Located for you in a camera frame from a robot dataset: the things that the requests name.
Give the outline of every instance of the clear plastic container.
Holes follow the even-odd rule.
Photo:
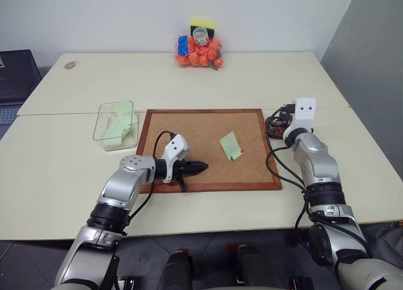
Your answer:
[[[93,139],[106,151],[136,147],[138,132],[139,121],[133,101],[99,106]]]

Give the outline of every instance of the laptop keyboard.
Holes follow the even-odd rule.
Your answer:
[[[20,108],[0,108],[0,125],[12,124]]]

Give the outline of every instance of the white wall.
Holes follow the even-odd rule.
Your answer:
[[[351,0],[0,0],[0,50],[39,66],[66,52],[171,52],[192,17],[217,23],[226,51],[312,50],[321,59]]]

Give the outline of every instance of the laptop screen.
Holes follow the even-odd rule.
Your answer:
[[[31,51],[0,52],[0,104],[23,103],[40,81]]]

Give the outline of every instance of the gray floor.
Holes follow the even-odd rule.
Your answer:
[[[389,261],[403,267],[403,245],[399,240],[396,242],[396,238],[402,238],[401,226],[367,225],[363,231],[377,257],[385,252],[388,255],[391,243],[394,243],[397,250],[389,251]],[[271,230],[126,238],[116,253],[121,259],[118,275],[135,276],[136,289],[155,290],[169,256],[186,249],[195,266],[194,290],[234,285],[230,256],[237,245],[247,244],[262,251],[273,275],[284,287],[291,276],[309,276],[316,289],[340,289],[331,271],[317,266],[302,247],[292,248],[285,243],[288,234],[288,230]],[[386,240],[377,239],[385,234],[389,234]],[[0,289],[50,289],[66,252],[0,242]]]

